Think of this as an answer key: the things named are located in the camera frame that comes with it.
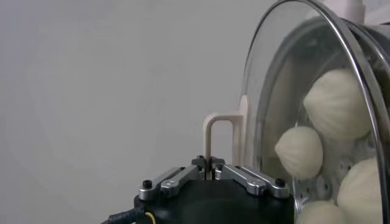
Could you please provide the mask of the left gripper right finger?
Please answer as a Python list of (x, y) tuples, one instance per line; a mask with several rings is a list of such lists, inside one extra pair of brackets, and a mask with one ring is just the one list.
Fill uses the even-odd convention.
[(214, 156), (211, 157), (211, 168), (216, 180), (234, 180), (251, 195), (260, 197), (269, 194), (277, 199), (289, 197), (289, 186), (283, 179), (272, 178), (247, 166), (226, 164), (223, 159)]

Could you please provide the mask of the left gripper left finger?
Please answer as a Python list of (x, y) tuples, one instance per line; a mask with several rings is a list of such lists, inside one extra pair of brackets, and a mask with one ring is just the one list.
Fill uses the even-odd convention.
[(138, 197), (142, 201), (155, 200), (161, 193), (166, 197), (175, 197), (187, 182), (191, 180), (204, 180), (206, 160), (198, 155), (187, 167), (173, 167), (158, 177), (143, 180), (138, 190)]

